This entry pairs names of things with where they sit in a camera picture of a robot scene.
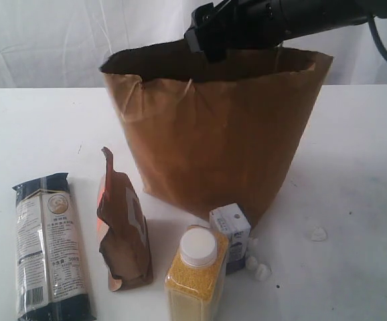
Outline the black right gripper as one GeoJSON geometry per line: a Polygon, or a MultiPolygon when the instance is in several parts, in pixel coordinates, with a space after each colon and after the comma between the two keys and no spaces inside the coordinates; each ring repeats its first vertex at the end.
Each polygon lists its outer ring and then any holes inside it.
{"type": "Polygon", "coordinates": [[[266,49],[293,36],[281,1],[206,3],[191,14],[184,33],[189,49],[210,63],[226,58],[227,49],[266,49]]]}

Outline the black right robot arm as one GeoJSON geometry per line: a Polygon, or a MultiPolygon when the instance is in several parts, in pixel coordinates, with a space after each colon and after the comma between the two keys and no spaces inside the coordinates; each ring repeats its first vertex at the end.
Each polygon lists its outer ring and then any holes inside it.
{"type": "Polygon", "coordinates": [[[289,39],[387,19],[387,1],[231,1],[217,14],[212,43],[231,49],[263,49],[289,39]]]}

